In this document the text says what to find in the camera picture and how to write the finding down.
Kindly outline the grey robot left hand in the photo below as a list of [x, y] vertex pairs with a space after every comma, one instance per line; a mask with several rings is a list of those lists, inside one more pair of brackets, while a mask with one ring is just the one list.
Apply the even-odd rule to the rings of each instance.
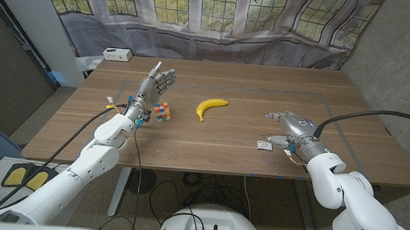
[[133, 122], [156, 105], [160, 96], [176, 81], [175, 69], [161, 72], [161, 66], [161, 62], [157, 63], [140, 82], [133, 102], [125, 113]]

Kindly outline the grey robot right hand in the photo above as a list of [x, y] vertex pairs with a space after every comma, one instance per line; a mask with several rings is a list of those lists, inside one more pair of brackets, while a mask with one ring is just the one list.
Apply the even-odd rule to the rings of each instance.
[[297, 116], [291, 111], [267, 113], [266, 117], [275, 119], [285, 132], [285, 135], [282, 136], [272, 135], [266, 137], [277, 148], [287, 149], [290, 145], [293, 145], [306, 162], [309, 162], [317, 155], [330, 152], [323, 142], [314, 138], [316, 126], [310, 120]]

